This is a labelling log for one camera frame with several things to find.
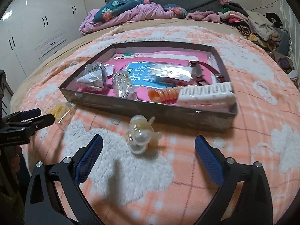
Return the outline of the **rhinestone clip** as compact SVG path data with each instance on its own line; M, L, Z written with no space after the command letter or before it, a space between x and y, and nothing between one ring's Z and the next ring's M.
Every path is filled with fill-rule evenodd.
M88 80L107 80L107 72L102 62L87 64L83 76Z

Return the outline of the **clear bag with bracelet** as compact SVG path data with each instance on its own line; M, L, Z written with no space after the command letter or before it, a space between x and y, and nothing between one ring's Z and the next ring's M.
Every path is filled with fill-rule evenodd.
M127 70L118 71L112 77L113 93L118 98L136 100L136 87Z

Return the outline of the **pearl cream hair claw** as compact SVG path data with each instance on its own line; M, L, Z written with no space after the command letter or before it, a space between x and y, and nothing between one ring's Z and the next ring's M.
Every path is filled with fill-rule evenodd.
M155 147L162 139L162 133L153 129L155 117L147 120L142 115L135 115L131 118L129 128L126 133L126 143L129 150L134 155L145 153L149 146Z

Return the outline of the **white hair claw clip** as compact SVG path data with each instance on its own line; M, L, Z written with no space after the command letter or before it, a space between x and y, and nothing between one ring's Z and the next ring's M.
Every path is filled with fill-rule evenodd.
M236 103L236 95L231 82L184 86L179 91L176 103L186 107L231 106Z

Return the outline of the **red bead earring card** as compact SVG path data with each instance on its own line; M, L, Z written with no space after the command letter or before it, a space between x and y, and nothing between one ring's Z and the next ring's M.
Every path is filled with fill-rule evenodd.
M149 74L156 77L189 82L192 80L192 69L189 66L179 66L167 63L152 63L148 66Z

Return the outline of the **white wardrobe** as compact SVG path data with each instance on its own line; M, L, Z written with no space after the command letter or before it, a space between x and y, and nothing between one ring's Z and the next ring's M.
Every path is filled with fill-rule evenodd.
M1 18L1 70L11 90L80 38L85 17L84 0L13 0Z

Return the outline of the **pink book in box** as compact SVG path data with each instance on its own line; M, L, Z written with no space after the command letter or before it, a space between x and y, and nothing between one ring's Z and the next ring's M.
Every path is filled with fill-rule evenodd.
M80 92L149 101L150 90L216 83L209 60L205 52L115 52L87 64L73 82Z

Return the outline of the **orange plaid cloud blanket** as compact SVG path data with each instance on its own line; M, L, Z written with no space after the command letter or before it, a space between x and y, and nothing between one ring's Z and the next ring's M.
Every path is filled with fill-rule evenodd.
M29 76L13 95L11 111L47 112L64 100L59 86L80 66L112 44L133 41L216 48L236 91L238 114L227 132L204 136L239 163L263 164L278 221L299 191L299 91L263 49L246 39L196 26L91 34ZM23 146L26 164L32 170L37 161L57 163L100 134L103 151L81 189L105 224L193 224L217 190L195 153L200 131L155 123L162 139L138 158L126 145L128 124L126 117L78 107L70 123L40 130Z

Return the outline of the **navy floral pillow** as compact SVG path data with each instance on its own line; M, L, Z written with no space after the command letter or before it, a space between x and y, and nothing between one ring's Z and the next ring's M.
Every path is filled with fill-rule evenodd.
M94 23L105 23L138 5L150 4L151 0L113 0L103 6L93 18Z

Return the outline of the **dark shallow cardboard box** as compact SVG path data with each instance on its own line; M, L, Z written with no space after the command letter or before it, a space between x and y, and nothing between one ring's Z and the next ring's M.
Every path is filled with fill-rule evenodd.
M179 127L222 132L237 115L236 94L217 50L193 43L110 45L59 90L76 104Z

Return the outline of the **pink quilt on bed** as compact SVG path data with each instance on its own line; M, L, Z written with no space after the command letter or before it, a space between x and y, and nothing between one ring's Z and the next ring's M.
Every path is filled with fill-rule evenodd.
M111 17L108 14L106 17L109 18L105 22L94 22L93 19L99 9L93 9L88 12L84 21L79 27L79 32L81 35L85 36L87 34L94 33L103 29L118 26L125 23L133 23L145 20L154 19L171 19L171 18L186 18L187 11L174 4L161 6L156 3L141 4L137 5L131 10L124 11L123 13L117 15L116 17Z

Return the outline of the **pile of clothes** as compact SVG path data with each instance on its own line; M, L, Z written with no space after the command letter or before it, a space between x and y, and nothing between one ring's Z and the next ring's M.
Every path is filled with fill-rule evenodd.
M290 36L284 30L280 17L275 13L262 15L245 10L232 0L220 0L222 9L196 11L186 15L188 20L224 23L236 29L245 39L264 49L295 85L299 84L299 74L288 56Z

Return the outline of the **white striped curtain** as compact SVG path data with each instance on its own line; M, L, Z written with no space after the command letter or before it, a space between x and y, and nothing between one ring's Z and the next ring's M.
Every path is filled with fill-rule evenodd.
M282 22L290 35L290 51L294 62L299 62L299 21L286 0L280 0Z

